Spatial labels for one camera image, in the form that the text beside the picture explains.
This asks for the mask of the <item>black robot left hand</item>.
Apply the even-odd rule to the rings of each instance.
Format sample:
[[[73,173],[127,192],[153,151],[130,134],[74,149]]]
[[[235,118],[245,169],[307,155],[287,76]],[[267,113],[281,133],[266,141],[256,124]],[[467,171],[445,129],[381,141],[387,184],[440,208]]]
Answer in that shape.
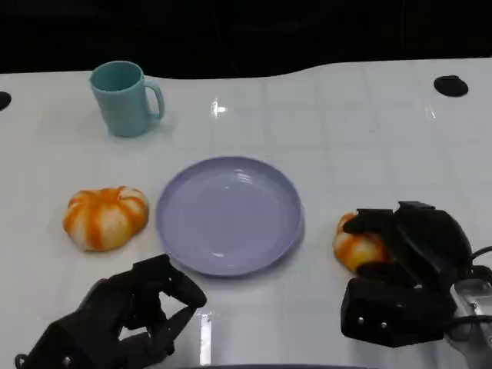
[[[161,254],[102,278],[72,313],[50,323],[17,368],[146,368],[205,306],[204,292]]]

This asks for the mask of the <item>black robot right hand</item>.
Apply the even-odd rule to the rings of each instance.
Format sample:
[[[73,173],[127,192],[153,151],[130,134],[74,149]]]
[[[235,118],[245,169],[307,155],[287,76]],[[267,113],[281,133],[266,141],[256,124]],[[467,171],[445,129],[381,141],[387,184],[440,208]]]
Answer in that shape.
[[[430,204],[399,201],[396,210],[359,209],[343,230],[379,238],[406,281],[444,295],[472,269],[472,250],[463,228]]]

